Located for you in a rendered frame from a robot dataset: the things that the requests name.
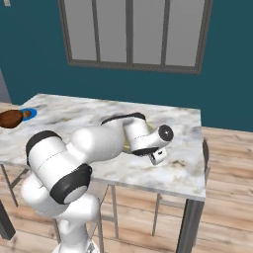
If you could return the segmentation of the grey framed window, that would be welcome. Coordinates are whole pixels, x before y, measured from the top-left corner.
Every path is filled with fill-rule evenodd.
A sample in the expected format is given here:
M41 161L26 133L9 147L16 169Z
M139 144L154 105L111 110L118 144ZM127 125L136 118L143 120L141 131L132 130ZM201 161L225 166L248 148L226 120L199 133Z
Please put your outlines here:
M57 0L71 66L199 74L213 0Z

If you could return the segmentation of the grey metal stool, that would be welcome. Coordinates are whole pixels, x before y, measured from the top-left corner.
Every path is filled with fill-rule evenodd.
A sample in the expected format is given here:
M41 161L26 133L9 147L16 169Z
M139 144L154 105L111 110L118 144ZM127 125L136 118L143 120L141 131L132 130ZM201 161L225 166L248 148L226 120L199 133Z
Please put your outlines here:
M203 140L203 155L204 155L204 160L205 160L205 180L207 183L211 168L209 166L210 150L209 150L209 146L208 146L208 140L206 138L204 138L204 140Z
M22 177L26 176L26 174L29 172L29 169L27 167L25 167L22 170L22 172L16 177L16 179L13 182L11 182L9 180L9 176L7 174L7 170L6 170L5 166L4 166L4 164L0 164L0 168L1 168L2 173L4 175L4 178L5 178L5 181L7 183L7 186L8 186L8 189L10 191L10 194L12 196L13 202L14 202L15 206L18 207L19 204L17 202L16 196L15 196L15 193L14 193L14 189L18 185L18 183L21 181Z

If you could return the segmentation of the blue plate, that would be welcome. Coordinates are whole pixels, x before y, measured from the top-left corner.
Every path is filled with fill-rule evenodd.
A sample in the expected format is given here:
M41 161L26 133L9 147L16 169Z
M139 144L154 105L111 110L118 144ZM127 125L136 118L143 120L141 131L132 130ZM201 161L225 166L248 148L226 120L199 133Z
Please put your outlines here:
M32 113L31 116L26 119L24 119L24 117L23 117L24 122L31 120L32 118L34 118L37 115L37 111L35 109L22 109L21 113L23 113L23 111L30 111Z

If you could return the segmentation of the brown bowl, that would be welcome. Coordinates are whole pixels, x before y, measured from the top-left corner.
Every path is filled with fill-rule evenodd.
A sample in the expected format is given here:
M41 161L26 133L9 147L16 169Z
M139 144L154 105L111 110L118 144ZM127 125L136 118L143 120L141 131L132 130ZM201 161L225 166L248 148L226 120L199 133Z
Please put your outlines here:
M0 127L14 128L23 120L23 114L19 110L8 110L0 113Z

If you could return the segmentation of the dark grey counter leg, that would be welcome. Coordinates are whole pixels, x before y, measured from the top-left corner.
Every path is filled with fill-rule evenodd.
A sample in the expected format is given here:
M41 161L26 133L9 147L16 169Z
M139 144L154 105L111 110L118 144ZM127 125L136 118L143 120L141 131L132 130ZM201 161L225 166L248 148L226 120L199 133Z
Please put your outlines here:
M0 201L0 235L3 239L11 240L15 233L16 230Z
M192 253L205 203L186 199L176 253Z

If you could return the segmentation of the grey cabinet side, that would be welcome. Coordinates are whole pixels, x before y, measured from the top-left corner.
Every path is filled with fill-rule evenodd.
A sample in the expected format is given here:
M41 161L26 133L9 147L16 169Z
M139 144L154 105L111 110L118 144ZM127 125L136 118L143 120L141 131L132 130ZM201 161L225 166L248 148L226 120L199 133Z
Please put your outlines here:
M9 96L9 92L5 84L5 80L4 80L1 69L0 69L0 102L3 102L3 103L11 102L11 98Z

